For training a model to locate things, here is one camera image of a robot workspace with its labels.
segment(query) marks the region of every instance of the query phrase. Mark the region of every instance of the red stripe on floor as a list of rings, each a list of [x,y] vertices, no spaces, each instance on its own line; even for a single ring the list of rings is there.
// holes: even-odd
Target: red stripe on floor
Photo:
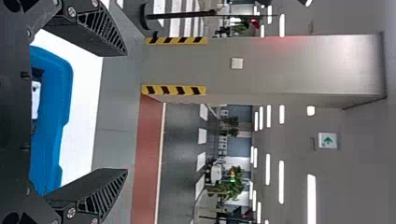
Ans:
[[[153,224],[156,208],[163,103],[140,97],[131,221]]]

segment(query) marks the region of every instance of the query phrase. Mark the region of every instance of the yellow black warning stripe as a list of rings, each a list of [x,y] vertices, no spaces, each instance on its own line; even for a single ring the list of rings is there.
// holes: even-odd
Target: yellow black warning stripe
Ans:
[[[206,36],[197,37],[147,37],[148,45],[205,45]]]
[[[206,95],[205,86],[142,85],[145,95]]]

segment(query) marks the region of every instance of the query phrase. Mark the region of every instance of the gray pillar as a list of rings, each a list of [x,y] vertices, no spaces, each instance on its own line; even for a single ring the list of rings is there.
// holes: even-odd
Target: gray pillar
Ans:
[[[345,108],[385,96],[381,35],[215,38],[146,53],[144,84],[207,87],[203,97],[156,97],[166,102]]]

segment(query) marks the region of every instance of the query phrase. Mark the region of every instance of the ceiling light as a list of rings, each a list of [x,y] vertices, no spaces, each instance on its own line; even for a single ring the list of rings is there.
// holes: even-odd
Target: ceiling light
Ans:
[[[259,127],[262,130],[262,126],[264,125],[264,107],[260,106],[260,115],[259,115]]]
[[[317,224],[317,178],[307,177],[307,224]]]
[[[285,202],[285,162],[279,162],[279,203]]]
[[[306,115],[307,115],[307,116],[314,116],[314,115],[316,114],[316,111],[315,111],[315,110],[316,110],[316,109],[315,109],[314,106],[312,106],[312,105],[307,106],[307,107],[306,107]]]
[[[285,37],[285,14],[279,17],[279,36]]]
[[[254,162],[254,147],[250,147],[250,163]]]
[[[258,151],[257,151],[257,148],[255,147],[254,148],[254,162],[253,162],[254,168],[257,168],[257,154],[258,154]]]
[[[262,203],[257,203],[257,224],[262,223]]]
[[[256,200],[257,200],[257,191],[253,190],[253,212],[256,212]]]
[[[257,132],[259,130],[259,112],[254,113],[254,131]]]
[[[280,105],[279,106],[279,124],[284,124],[285,123],[285,106]]]
[[[297,1],[299,1],[301,4],[303,4],[306,7],[311,6],[311,4],[313,2],[313,0],[297,0]]]
[[[271,128],[271,106],[267,106],[267,128]]]
[[[272,6],[269,6],[267,8],[267,15],[268,15],[267,22],[268,22],[268,24],[271,24],[272,23]]]
[[[271,181],[271,155],[265,155],[265,185],[270,185]]]
[[[250,200],[253,200],[253,181],[250,180],[249,186],[248,186],[248,198]]]
[[[260,37],[261,38],[265,37],[265,26],[264,25],[262,25],[260,28]]]

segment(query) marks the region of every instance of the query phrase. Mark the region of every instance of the blue foam block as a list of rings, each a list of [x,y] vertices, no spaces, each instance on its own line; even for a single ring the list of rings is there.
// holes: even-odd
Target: blue foam block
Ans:
[[[30,180],[45,195],[61,186],[59,165],[64,125],[69,121],[73,69],[64,59],[37,47],[30,47],[32,67],[44,69],[38,109],[37,133],[32,137]]]

